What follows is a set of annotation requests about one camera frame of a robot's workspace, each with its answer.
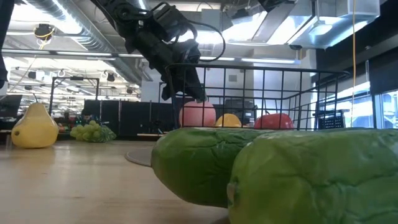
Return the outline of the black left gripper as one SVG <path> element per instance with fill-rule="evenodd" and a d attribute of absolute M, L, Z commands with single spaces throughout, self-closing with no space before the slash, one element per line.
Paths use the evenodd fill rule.
<path fill-rule="evenodd" d="M 175 63 L 197 64 L 201 57 L 198 42 L 186 40 L 176 44 L 157 44 L 149 54 L 149 68 L 165 74 L 165 68 Z M 171 67 L 169 69 L 170 83 L 162 89 L 161 98 L 168 100 L 176 93 L 182 92 L 196 101 L 205 101 L 206 93 L 200 83 L 195 67 Z"/>

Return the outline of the pink peach with leaf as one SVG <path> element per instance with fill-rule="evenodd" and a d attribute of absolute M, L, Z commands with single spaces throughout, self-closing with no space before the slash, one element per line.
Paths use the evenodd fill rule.
<path fill-rule="evenodd" d="M 207 101 L 189 101 L 180 109 L 178 121 L 180 126 L 213 126 L 216 122 L 216 111 Z"/>

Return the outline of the yellow star fruit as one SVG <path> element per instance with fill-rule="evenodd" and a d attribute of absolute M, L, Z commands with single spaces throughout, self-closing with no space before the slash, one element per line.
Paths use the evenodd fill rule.
<path fill-rule="evenodd" d="M 215 123 L 216 127 L 227 127 L 227 128 L 235 128 L 241 127 L 242 123 L 240 119 L 235 114 L 226 113 L 218 118 Z"/>

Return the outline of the green grapes bunch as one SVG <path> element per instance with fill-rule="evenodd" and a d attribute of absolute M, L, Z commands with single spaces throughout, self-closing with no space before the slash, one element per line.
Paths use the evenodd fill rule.
<path fill-rule="evenodd" d="M 79 124 L 70 131 L 70 136 L 77 141 L 84 142 L 108 142 L 116 138 L 116 134 L 107 126 L 100 125 L 94 120 L 88 124 Z"/>

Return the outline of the red apple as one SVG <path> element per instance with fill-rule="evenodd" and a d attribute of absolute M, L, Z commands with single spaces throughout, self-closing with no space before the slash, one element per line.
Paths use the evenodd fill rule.
<path fill-rule="evenodd" d="M 254 123 L 255 129 L 294 129 L 294 124 L 285 113 L 265 114 Z"/>

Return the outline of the yellow pear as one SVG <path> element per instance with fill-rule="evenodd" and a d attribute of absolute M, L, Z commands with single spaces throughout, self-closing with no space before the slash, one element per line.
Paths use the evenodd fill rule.
<path fill-rule="evenodd" d="M 38 102 L 30 104 L 23 117 L 11 131 L 12 143 L 24 149 L 38 149 L 52 146 L 57 140 L 59 128 L 45 106 Z"/>

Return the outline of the round grey mat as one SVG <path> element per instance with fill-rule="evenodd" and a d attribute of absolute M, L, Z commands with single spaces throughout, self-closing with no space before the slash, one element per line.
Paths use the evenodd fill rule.
<path fill-rule="evenodd" d="M 125 159 L 137 165 L 151 167 L 152 148 L 139 147 L 125 153 Z"/>

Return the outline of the green cucumber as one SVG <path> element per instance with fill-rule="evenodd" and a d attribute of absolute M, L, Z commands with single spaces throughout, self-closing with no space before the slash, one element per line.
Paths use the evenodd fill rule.
<path fill-rule="evenodd" d="M 262 134 L 227 195 L 231 224 L 398 224 L 398 130 Z"/>
<path fill-rule="evenodd" d="M 226 208 L 226 188 L 236 156 L 269 130 L 249 128 L 180 128 L 157 140 L 151 154 L 156 177 L 177 197 Z"/>

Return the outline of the person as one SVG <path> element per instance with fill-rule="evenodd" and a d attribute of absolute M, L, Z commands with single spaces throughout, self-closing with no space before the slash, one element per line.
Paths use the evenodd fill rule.
<path fill-rule="evenodd" d="M 80 115 L 80 124 L 83 126 L 86 124 L 89 124 L 90 121 L 92 120 L 91 116 L 92 116 L 92 114 L 91 114 L 90 110 L 83 109 L 81 111 L 81 115 Z"/>

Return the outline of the black perforated stand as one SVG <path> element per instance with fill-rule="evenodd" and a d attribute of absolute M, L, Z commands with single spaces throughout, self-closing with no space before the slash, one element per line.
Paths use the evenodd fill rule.
<path fill-rule="evenodd" d="M 315 117 L 315 129 L 345 128 L 345 113 L 349 110 L 325 110 L 317 111 Z"/>

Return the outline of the dark monitor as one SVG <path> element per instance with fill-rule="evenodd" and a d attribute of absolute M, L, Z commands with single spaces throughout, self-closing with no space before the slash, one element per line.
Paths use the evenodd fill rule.
<path fill-rule="evenodd" d="M 0 100 L 0 118 L 16 117 L 21 105 L 22 95 L 6 95 Z"/>

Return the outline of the black partition wall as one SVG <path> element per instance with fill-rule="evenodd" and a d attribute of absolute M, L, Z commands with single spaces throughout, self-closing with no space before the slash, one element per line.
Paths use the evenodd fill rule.
<path fill-rule="evenodd" d="M 119 138 L 162 134 L 174 129 L 171 104 L 118 100 L 85 100 L 83 111 L 110 128 Z"/>

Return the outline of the black metal stand frame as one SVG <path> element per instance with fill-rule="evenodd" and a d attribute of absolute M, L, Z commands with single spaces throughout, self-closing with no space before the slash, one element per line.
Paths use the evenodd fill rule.
<path fill-rule="evenodd" d="M 99 96 L 99 87 L 100 87 L 100 79 L 99 78 L 88 78 L 88 77 L 78 77 L 78 76 L 72 76 L 72 77 L 53 77 L 52 78 L 52 84 L 51 84 L 51 92 L 50 92 L 50 103 L 49 103 L 49 114 L 52 114 L 52 109 L 53 109 L 53 97 L 54 97 L 54 90 L 56 87 L 58 87 L 58 84 L 55 84 L 56 80 L 60 79 L 61 82 L 64 80 L 71 80 L 71 81 L 83 81 L 83 80 L 94 80 L 96 81 L 96 86 L 95 86 L 95 100 L 98 100 Z"/>

